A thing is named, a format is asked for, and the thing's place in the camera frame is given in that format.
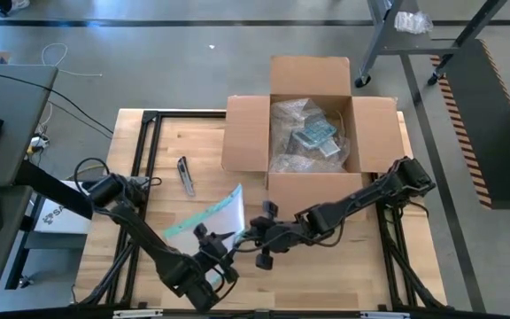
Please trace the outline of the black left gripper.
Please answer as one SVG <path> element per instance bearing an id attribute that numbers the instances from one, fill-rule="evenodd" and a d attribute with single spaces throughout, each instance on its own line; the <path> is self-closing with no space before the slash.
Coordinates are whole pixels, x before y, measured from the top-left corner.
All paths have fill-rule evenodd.
<path id="1" fill-rule="evenodd" d="M 232 267 L 233 259 L 239 243 L 236 241 L 234 231 L 226 233 L 208 232 L 203 223 L 199 223 L 193 231 L 198 240 L 198 252 L 193 259 L 197 264 L 196 273 L 193 276 L 195 282 L 209 282 L 205 274 L 211 270 L 220 273 L 220 276 L 228 283 L 234 283 L 239 275 Z"/>

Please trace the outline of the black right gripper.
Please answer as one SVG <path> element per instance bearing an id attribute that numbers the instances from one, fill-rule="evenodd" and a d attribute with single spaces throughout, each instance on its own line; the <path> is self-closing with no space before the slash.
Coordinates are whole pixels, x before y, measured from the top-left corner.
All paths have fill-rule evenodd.
<path id="1" fill-rule="evenodd" d="M 266 200 L 262 204 L 263 216 L 250 220 L 250 228 L 236 236 L 237 251 L 258 251 L 255 265 L 257 268 L 271 270 L 274 258 L 271 253 L 287 253 L 296 245 L 310 245 L 311 228 L 304 216 L 309 208 L 294 214 L 293 222 L 276 220 L 279 207 Z"/>

